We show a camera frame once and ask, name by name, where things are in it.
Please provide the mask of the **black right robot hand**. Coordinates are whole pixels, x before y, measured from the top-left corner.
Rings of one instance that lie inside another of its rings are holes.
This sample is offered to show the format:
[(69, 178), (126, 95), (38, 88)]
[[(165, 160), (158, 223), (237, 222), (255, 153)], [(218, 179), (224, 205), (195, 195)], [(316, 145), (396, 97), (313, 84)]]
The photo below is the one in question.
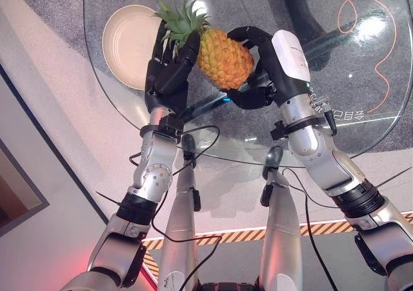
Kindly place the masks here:
[(228, 89), (227, 97), (238, 107), (253, 110), (275, 102), (281, 106), (289, 99), (309, 94), (310, 72), (298, 38), (289, 31), (271, 35), (256, 26), (242, 26), (227, 36), (242, 42), (247, 49), (257, 47), (259, 62), (245, 91)]

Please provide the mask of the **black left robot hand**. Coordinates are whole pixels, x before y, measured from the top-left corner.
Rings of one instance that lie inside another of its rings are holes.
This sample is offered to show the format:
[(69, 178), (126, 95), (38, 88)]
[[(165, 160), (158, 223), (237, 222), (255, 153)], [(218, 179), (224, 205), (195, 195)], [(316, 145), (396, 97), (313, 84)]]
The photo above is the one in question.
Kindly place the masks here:
[(175, 42), (163, 45), (165, 36), (166, 22), (161, 21), (146, 71), (145, 104), (149, 112), (163, 106), (180, 116), (186, 110), (187, 79), (197, 61), (200, 35), (192, 32), (177, 55)]

